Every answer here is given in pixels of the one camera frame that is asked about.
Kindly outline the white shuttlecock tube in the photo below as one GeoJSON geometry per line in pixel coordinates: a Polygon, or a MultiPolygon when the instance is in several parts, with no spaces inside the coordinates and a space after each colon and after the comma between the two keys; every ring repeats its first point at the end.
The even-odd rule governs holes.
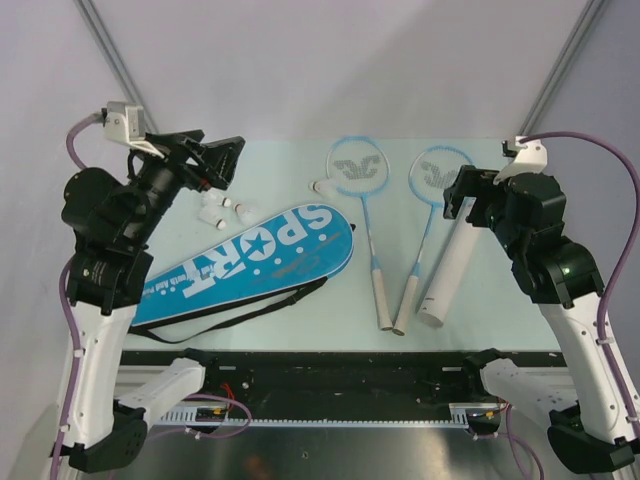
{"type": "Polygon", "coordinates": [[[441,328],[471,260],[480,230],[468,223],[474,202],[467,200],[441,255],[418,310],[418,317],[432,328],[441,328]]]}

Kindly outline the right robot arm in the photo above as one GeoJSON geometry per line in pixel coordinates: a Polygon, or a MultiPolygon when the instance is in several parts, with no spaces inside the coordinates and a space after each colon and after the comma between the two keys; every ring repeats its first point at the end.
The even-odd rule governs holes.
{"type": "Polygon", "coordinates": [[[445,190],[444,216],[487,228],[511,261],[511,272],[560,346],[576,395],[565,397],[524,373],[507,355],[484,350],[465,359],[463,393],[499,397],[546,433],[561,463],[575,474],[612,473],[639,453],[639,396],[623,367],[606,316],[604,283],[589,250],[563,233],[566,197],[554,177],[460,168],[445,190]]]}

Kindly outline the white shuttlecock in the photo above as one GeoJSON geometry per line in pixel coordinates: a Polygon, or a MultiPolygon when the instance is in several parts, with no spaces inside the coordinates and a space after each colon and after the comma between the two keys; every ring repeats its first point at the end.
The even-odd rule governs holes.
{"type": "Polygon", "coordinates": [[[224,230],[227,226],[226,220],[217,211],[202,209],[198,213],[198,219],[208,225],[213,226],[217,230],[224,230]]]}
{"type": "Polygon", "coordinates": [[[329,179],[312,181],[309,188],[324,198],[332,198],[336,194],[335,186],[329,179]]]}
{"type": "Polygon", "coordinates": [[[205,192],[202,195],[202,205],[204,207],[222,207],[222,208],[229,208],[230,206],[233,205],[233,201],[226,197],[225,195],[222,195],[218,192],[205,192]]]}
{"type": "Polygon", "coordinates": [[[256,208],[250,204],[237,203],[234,212],[244,225],[251,225],[256,219],[256,208]]]}

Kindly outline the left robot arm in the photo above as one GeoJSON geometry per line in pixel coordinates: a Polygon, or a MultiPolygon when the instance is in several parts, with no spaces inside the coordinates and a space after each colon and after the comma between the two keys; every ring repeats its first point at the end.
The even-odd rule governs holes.
{"type": "Polygon", "coordinates": [[[126,467],[174,406],[219,392],[221,376],[204,353],[182,355],[124,396],[115,386],[153,261],[150,237],[182,190],[228,188],[244,145],[240,136],[208,142],[200,130],[149,134],[130,148],[125,181],[90,167],[67,182],[61,217],[76,242],[59,293],[72,353],[53,470],[62,462],[84,473],[126,467]]]}

